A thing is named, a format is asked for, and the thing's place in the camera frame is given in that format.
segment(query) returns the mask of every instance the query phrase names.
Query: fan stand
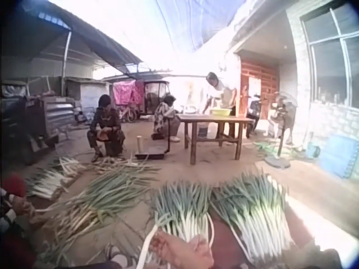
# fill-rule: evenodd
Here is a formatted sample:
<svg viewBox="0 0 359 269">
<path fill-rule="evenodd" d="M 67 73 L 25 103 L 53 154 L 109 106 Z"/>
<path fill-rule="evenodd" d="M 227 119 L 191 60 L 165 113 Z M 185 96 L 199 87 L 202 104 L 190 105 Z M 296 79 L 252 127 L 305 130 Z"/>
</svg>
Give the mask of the fan stand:
<svg viewBox="0 0 359 269">
<path fill-rule="evenodd" d="M 270 165 L 274 168 L 287 169 L 287 168 L 291 167 L 291 163 L 287 159 L 282 158 L 280 156 L 280 154 L 282 153 L 285 131 L 286 131 L 286 120 L 285 120 L 285 117 L 283 117 L 283 127 L 282 127 L 282 134 L 280 136 L 278 153 L 277 153 L 277 155 L 270 155 L 270 156 L 267 156 L 266 158 L 264 158 L 264 161 L 268 165 Z"/>
</svg>

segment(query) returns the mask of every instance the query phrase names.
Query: metal roof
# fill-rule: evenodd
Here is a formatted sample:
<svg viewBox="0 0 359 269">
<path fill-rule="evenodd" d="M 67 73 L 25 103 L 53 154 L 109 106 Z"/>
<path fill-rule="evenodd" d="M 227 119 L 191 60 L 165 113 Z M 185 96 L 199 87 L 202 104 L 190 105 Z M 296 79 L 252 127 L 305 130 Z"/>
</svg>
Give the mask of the metal roof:
<svg viewBox="0 0 359 269">
<path fill-rule="evenodd" d="M 2 57 L 61 61 L 69 31 L 68 61 L 127 73 L 126 64 L 141 60 L 85 21 L 47 1 L 25 0 L 2 26 Z"/>
</svg>

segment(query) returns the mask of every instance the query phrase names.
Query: pink fabric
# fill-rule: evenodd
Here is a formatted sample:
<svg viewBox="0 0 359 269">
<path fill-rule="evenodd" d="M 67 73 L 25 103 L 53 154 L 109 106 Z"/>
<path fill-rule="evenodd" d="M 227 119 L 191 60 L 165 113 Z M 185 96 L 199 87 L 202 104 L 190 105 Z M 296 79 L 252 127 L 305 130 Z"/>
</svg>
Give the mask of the pink fabric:
<svg viewBox="0 0 359 269">
<path fill-rule="evenodd" d="M 143 81 L 121 81 L 113 84 L 116 105 L 141 105 L 144 103 Z"/>
</svg>

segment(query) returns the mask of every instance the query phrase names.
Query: white shirt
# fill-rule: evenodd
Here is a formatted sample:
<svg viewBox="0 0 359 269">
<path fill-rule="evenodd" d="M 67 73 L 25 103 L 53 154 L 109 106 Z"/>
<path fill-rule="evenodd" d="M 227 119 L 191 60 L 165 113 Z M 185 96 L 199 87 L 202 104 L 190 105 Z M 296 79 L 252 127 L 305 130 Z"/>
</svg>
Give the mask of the white shirt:
<svg viewBox="0 0 359 269">
<path fill-rule="evenodd" d="M 230 102 L 232 100 L 233 90 L 234 87 L 232 85 L 225 84 L 222 80 L 219 80 L 216 87 L 211 87 L 209 95 L 215 99 L 215 106 L 232 108 Z"/>
</svg>

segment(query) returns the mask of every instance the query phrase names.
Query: dirt ground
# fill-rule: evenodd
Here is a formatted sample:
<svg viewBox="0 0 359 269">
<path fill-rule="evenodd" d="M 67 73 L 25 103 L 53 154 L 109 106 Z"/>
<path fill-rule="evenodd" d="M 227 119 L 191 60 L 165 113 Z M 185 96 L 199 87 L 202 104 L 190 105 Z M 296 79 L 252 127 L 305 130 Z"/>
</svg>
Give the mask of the dirt ground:
<svg viewBox="0 0 359 269">
<path fill-rule="evenodd" d="M 123 130 L 126 135 L 124 156 L 129 158 L 134 155 L 137 144 L 136 136 L 142 135 L 144 145 L 165 146 L 164 141 L 152 141 L 152 122 L 137 122 L 124 124 Z M 209 137 L 215 135 L 215 124 L 210 125 Z M 250 140 L 244 138 L 242 154 L 239 161 L 234 160 L 235 146 L 223 145 L 222 148 L 217 143 L 199 143 L 197 145 L 197 164 L 190 165 L 190 150 L 185 150 L 183 145 L 183 126 L 180 127 L 180 143 L 172 143 L 171 151 L 166 154 L 165 160 L 152 161 L 151 164 L 160 167 L 158 173 L 160 182 L 166 180 L 187 179 L 193 181 L 217 184 L 224 180 L 230 180 L 233 176 L 239 175 L 242 171 L 253 169 L 255 166 L 263 168 L 266 173 L 270 173 L 274 179 L 289 186 L 290 194 L 307 207 L 318 212 L 337 226 L 350 232 L 351 234 L 359 231 L 359 197 L 358 184 L 340 181 L 322 172 L 312 163 L 294 160 L 292 167 L 286 170 L 274 169 L 263 162 L 263 157 L 258 154 L 252 142 L 261 140 L 261 136 L 253 136 Z M 70 155 L 82 162 L 89 162 L 93 152 L 89 149 L 86 139 L 86 130 L 72 131 L 70 139 L 61 142 L 57 147 L 60 155 Z M 33 167 L 22 170 L 24 176 L 29 176 L 36 166 L 44 166 L 54 153 L 48 154 L 42 161 Z M 67 196 L 80 193 L 95 176 L 85 173 L 70 187 Z M 36 200 L 36 207 L 47 206 L 46 203 Z M 145 223 L 149 218 L 148 207 L 140 203 L 125 216 L 125 220 L 135 230 L 144 234 Z M 83 265 L 93 255 L 99 253 L 110 240 L 126 242 L 130 238 L 134 244 L 139 245 L 139 239 L 128 230 L 122 223 L 114 223 L 102 230 L 98 230 L 81 238 L 70 250 L 69 258 L 76 265 Z M 41 233 L 34 237 L 41 241 Z"/>
</svg>

